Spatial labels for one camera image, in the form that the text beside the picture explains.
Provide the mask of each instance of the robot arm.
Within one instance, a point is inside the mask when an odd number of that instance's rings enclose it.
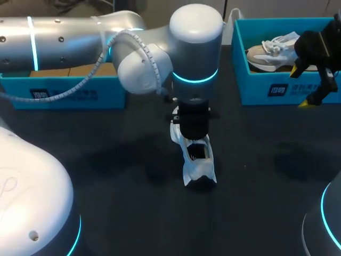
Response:
[[[338,91],[334,73],[341,70],[341,10],[323,31],[305,31],[295,43],[295,51],[298,59],[290,77],[299,77],[309,65],[317,66],[321,77],[321,85],[300,106],[321,105],[330,92]]]
[[[96,72],[112,62],[129,92],[165,93],[162,83],[172,76],[178,113],[170,117],[181,133],[198,140],[208,133],[224,22],[212,7],[191,4],[178,9],[167,26],[146,30],[142,18],[130,11],[91,18],[3,18],[0,20],[0,71],[61,69],[96,63],[91,73],[69,91],[71,95]]]

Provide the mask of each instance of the blue shoe box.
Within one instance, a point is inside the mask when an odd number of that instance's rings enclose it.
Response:
[[[46,98],[67,91],[83,78],[83,76],[30,77],[30,73],[23,72],[2,74],[0,82],[7,94],[34,99]],[[50,103],[12,101],[12,104],[18,110],[123,109],[125,90],[117,76],[94,76],[81,89],[67,98]]]
[[[321,83],[318,72],[306,71],[300,78],[290,78],[290,72],[252,73],[245,50],[262,41],[295,31],[321,31],[331,18],[284,18],[237,20],[232,38],[232,60],[243,105],[300,104]],[[341,74],[336,76],[341,86]],[[341,90],[329,94],[323,103],[340,103]]]

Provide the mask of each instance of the sneaker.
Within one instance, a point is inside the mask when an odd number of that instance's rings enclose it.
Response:
[[[177,114],[177,111],[178,107],[174,109],[173,114]],[[213,152],[208,135],[201,140],[188,140],[181,134],[180,125],[171,122],[170,137],[172,141],[180,145],[183,151],[185,163],[182,174],[185,186],[191,180],[198,180],[202,176],[206,176],[217,183]]]
[[[262,41],[262,45],[256,45],[246,51],[247,61],[255,68],[262,71],[275,72],[282,66],[294,66],[298,58],[294,45],[299,35],[292,32],[285,36],[275,37],[271,41]],[[307,68],[316,71],[316,66]]]

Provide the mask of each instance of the black table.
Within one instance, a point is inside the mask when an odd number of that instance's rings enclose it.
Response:
[[[98,256],[304,255],[301,225],[341,166],[341,106],[242,107],[229,47],[212,108],[218,184],[185,188],[180,148],[155,95],[125,111],[14,111],[15,133],[67,168]]]

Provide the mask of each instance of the white spiral cable wrap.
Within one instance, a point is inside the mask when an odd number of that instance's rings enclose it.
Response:
[[[139,44],[139,46],[142,48],[142,50],[144,51],[145,55],[147,56],[150,64],[152,65],[152,67],[154,69],[155,79],[156,79],[156,88],[157,88],[156,93],[162,94],[164,91],[162,88],[162,82],[161,82],[161,78],[160,78],[159,68],[155,63],[154,58],[153,58],[150,50],[148,49],[148,47],[144,44],[144,42],[140,39],[140,37],[138,35],[132,33],[129,30],[122,30],[122,31],[118,32],[117,34],[115,34],[115,36],[109,41],[106,48],[103,50],[103,52],[99,56],[99,58],[98,58],[96,64],[94,65],[93,69],[90,71],[90,73],[86,77],[84,77],[84,79],[82,81],[80,81],[73,88],[71,88],[71,89],[69,89],[63,93],[60,93],[58,95],[51,96],[48,98],[41,98],[41,99],[21,98],[21,97],[16,97],[16,96],[9,95],[9,94],[3,93],[3,92],[0,92],[0,97],[11,100],[11,101],[20,101],[20,102],[26,102],[26,103],[46,103],[46,102],[61,100],[63,98],[70,96],[71,94],[75,93],[77,90],[82,88],[94,76],[94,74],[97,72],[100,65],[103,63],[103,60],[107,57],[107,53],[108,53],[109,49],[113,46],[117,37],[120,35],[129,35],[130,37],[135,39],[137,41],[137,43]]]

